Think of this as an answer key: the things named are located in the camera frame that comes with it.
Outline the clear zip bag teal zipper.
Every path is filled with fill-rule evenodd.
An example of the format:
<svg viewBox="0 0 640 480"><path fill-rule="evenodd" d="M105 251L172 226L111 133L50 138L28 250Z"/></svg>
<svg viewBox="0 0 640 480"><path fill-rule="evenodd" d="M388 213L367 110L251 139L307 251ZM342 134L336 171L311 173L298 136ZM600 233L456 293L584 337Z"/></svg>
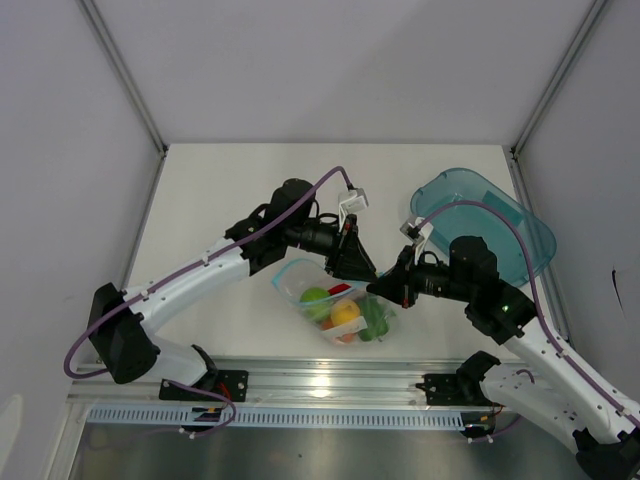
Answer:
<svg viewBox="0 0 640 480"><path fill-rule="evenodd" d="M370 294L362 282L330 276L309 259L287 263L272 278L286 304L328 342L351 346L374 344L396 329L389 301Z"/></svg>

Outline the dark green toy bell pepper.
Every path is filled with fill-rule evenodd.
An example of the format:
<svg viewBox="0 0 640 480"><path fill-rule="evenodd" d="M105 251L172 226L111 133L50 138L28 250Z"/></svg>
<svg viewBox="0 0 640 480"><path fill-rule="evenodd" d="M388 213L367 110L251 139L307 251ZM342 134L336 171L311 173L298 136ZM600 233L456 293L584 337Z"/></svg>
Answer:
<svg viewBox="0 0 640 480"><path fill-rule="evenodd" d="M387 308L376 296L362 297L358 301L367 327L358 332L363 342L371 342L384 337L390 330Z"/></svg>

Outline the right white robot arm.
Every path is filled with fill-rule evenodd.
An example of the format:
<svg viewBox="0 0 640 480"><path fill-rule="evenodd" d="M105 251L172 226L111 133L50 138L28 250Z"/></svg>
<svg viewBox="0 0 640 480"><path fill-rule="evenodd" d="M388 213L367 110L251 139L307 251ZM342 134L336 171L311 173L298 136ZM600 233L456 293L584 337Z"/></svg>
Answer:
<svg viewBox="0 0 640 480"><path fill-rule="evenodd" d="M497 258L480 237L450 246L449 261L427 263L405 247L368 292L404 308L419 295L465 303L472 326L525 362L546 387L517 379L485 352L460 368L456 389L468 403L484 398L536 424L574 454L592 479L639 474L639 404L607 382L543 320L536 304L500 279Z"/></svg>

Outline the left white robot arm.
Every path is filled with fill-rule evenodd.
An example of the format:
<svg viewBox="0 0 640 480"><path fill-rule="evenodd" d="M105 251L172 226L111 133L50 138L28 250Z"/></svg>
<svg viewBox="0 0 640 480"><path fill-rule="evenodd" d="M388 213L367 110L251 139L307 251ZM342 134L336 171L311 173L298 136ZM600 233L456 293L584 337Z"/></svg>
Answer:
<svg viewBox="0 0 640 480"><path fill-rule="evenodd" d="M375 266L358 238L357 214L367 206L363 189L348 186L338 211L322 213L312 184L288 179L199 259L130 292L111 283L98 288L88 339L115 383L150 375L181 383L194 399L207 399L217 387L210 356L197 345L163 340L158 330L203 296L282 260L290 248L323 257L334 278L374 281Z"/></svg>

